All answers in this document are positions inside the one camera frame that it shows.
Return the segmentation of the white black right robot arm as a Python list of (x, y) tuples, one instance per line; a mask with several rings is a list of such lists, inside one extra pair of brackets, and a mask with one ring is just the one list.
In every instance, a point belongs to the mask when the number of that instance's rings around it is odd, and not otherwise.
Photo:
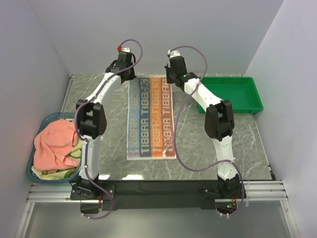
[(180, 159), (176, 139), (173, 139), (174, 150), (177, 160), (189, 171), (202, 172), (213, 166), (217, 168), (219, 182), (218, 192), (221, 197), (231, 198), (239, 190), (241, 198), (245, 198), (245, 187), (242, 175), (234, 163), (232, 150), (232, 135), (235, 127), (233, 108), (229, 100), (222, 100), (208, 90), (202, 84), (202, 78), (187, 71), (185, 59), (179, 51), (168, 51), (169, 63), (165, 66), (168, 83), (174, 83), (188, 96), (193, 98), (205, 111), (205, 132), (212, 142), (216, 151), (217, 161), (203, 169), (192, 169), (186, 166)]

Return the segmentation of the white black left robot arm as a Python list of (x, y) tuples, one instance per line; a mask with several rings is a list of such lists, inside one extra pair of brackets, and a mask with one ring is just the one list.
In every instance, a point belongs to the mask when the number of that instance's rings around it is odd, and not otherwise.
[(133, 68), (135, 62), (135, 55), (129, 48), (120, 48), (118, 58), (106, 69), (96, 89), (85, 100), (79, 99), (76, 103), (74, 121), (78, 137), (82, 140), (82, 158), (72, 199), (76, 196), (85, 200), (103, 197), (98, 186), (98, 159), (101, 136), (107, 127), (104, 106), (123, 82), (136, 78)]

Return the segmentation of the colourful striped rabbit towel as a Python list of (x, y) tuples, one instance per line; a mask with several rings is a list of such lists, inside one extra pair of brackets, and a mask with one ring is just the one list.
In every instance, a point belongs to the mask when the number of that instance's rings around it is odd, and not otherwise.
[(128, 87), (127, 160), (173, 160), (171, 85), (162, 75), (138, 77)]

